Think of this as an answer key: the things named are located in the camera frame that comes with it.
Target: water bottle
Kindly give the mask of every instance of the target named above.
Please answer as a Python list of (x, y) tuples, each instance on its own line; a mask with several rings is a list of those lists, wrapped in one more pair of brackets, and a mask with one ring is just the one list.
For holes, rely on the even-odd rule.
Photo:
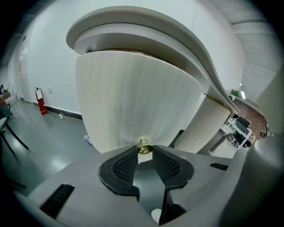
[(85, 141), (86, 141), (88, 144), (93, 145), (88, 135), (85, 135), (85, 136), (84, 136), (84, 139), (85, 139)]

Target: white shoe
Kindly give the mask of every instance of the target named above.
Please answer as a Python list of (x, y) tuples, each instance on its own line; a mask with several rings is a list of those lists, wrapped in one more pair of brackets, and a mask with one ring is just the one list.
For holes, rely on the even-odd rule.
[(152, 218), (153, 218), (154, 221), (157, 222), (158, 224), (159, 224), (159, 221), (160, 221), (161, 214), (162, 214), (162, 210), (159, 209), (159, 208), (156, 208), (156, 209), (152, 210), (152, 212), (151, 212)]

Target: green plant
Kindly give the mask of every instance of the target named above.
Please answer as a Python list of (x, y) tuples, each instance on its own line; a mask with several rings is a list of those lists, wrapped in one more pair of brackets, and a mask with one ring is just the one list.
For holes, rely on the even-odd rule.
[(237, 89), (235, 89), (235, 90), (232, 89), (232, 90), (231, 90), (231, 94), (234, 95), (234, 96), (236, 96), (236, 97), (239, 97), (239, 96), (240, 96), (240, 93), (239, 93), (239, 91), (238, 91)]

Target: fire extinguisher label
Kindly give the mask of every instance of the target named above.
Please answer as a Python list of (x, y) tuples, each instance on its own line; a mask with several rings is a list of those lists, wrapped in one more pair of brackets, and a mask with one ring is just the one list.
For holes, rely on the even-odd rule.
[(41, 94), (41, 91), (37, 91), (36, 92), (36, 96), (37, 96), (37, 99), (43, 98), (43, 95)]

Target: black slot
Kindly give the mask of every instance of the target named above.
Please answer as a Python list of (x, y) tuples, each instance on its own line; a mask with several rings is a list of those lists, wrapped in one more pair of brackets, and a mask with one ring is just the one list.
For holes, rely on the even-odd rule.
[(55, 219), (74, 188), (74, 186), (69, 184), (60, 185), (60, 187), (49, 197), (40, 209)]
[(228, 165), (223, 165), (223, 164), (219, 164), (219, 163), (216, 163), (216, 162), (211, 163), (210, 166), (214, 167), (214, 168), (221, 169), (221, 170), (225, 170), (225, 171), (229, 167)]

